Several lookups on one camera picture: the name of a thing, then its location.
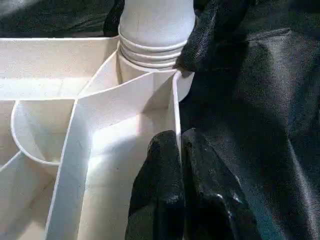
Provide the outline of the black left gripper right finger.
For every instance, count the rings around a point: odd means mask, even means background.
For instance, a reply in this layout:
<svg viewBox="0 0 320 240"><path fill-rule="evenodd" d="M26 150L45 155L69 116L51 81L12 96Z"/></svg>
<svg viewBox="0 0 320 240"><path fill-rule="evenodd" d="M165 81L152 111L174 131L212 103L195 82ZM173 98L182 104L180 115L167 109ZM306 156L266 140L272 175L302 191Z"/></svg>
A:
<svg viewBox="0 0 320 240"><path fill-rule="evenodd" d="M260 240L241 186L196 129L182 136L187 240Z"/></svg>

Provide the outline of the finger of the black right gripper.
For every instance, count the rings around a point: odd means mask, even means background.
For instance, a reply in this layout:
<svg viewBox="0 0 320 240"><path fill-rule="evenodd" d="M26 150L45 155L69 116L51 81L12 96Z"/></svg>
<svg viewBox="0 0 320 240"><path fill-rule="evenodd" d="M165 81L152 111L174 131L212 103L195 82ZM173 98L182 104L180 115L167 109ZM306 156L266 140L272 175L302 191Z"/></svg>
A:
<svg viewBox="0 0 320 240"><path fill-rule="evenodd" d="M196 17L196 22L185 46L176 60L176 67L190 72L204 72L208 68L214 47L217 4L208 4Z"/></svg>
<svg viewBox="0 0 320 240"><path fill-rule="evenodd" d="M120 18L125 6L125 0L115 0L114 4L106 16L103 25L104 35L118 35L118 27L120 24Z"/></svg>

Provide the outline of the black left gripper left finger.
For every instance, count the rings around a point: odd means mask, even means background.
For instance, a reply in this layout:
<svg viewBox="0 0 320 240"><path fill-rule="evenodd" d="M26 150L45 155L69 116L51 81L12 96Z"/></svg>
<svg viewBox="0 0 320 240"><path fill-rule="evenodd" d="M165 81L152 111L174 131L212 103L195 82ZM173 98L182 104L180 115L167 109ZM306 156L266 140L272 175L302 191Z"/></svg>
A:
<svg viewBox="0 0 320 240"><path fill-rule="evenodd" d="M181 240L184 234L185 190L182 162L173 130L155 135L132 186L129 240Z"/></svg>

